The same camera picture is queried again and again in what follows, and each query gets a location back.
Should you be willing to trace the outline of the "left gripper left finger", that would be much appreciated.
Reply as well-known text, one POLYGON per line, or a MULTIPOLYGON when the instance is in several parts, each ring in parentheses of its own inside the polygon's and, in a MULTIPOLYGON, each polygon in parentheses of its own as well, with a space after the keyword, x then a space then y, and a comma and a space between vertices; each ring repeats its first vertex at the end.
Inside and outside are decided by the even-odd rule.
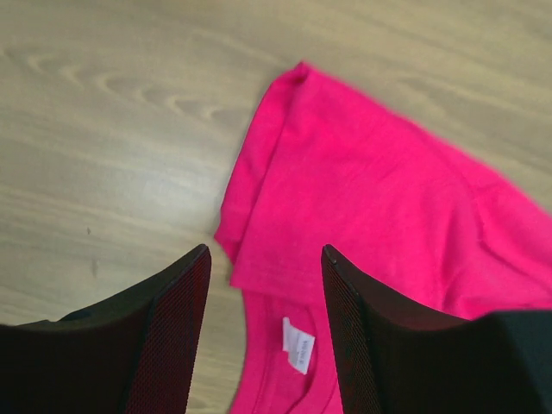
POLYGON ((4 413, 183 413, 210 284, 205 245, 57 321, 1 328, 4 413))

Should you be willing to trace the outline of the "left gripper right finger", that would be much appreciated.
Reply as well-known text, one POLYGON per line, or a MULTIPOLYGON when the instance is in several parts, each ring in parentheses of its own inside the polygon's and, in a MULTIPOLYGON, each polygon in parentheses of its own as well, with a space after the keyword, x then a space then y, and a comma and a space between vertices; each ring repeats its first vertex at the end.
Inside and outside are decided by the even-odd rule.
POLYGON ((407 298, 330 245, 321 262, 345 412, 550 412, 549 311, 469 321, 407 298))

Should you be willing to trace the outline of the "pink t shirt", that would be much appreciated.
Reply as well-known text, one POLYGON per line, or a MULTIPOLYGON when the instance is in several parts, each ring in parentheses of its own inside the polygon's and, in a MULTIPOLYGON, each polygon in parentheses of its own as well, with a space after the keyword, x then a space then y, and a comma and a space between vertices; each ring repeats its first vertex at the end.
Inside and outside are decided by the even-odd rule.
POLYGON ((325 245, 457 317, 551 306, 549 215, 489 167, 305 63, 262 98, 215 238, 247 326, 234 413, 342 411, 325 245), (316 338, 306 375, 282 349, 284 317, 316 338))

